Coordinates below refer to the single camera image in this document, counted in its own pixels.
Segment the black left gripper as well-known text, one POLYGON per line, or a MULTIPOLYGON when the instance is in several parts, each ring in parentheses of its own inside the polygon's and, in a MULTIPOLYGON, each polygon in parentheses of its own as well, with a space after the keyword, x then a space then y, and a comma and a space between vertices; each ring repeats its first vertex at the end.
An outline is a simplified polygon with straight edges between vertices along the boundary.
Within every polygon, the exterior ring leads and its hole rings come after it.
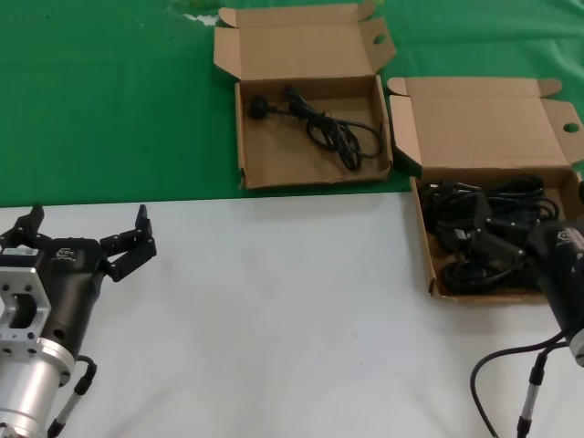
POLYGON ((41 337, 77 357, 105 273, 114 282, 120 282, 157 255, 151 220, 147 206, 141 204, 132 230, 98 242, 42 235, 39 227, 44 217, 43 207, 35 204, 1 234, 1 247, 23 245, 40 250, 36 269, 51 306, 41 337))

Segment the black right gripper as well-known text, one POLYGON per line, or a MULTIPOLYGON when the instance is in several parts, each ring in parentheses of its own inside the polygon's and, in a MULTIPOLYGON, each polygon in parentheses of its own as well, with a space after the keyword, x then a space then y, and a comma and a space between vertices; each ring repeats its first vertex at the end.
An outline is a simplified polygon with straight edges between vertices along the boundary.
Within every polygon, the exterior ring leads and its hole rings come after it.
MULTIPOLYGON (((527 245, 560 330, 565 339, 573 339, 583 329, 583 223, 545 222, 530 233, 532 214, 525 205, 507 201, 492 209, 483 193, 474 198, 472 248, 515 265, 527 257, 527 245)), ((584 201, 584 181, 579 183, 579 199, 584 201)))

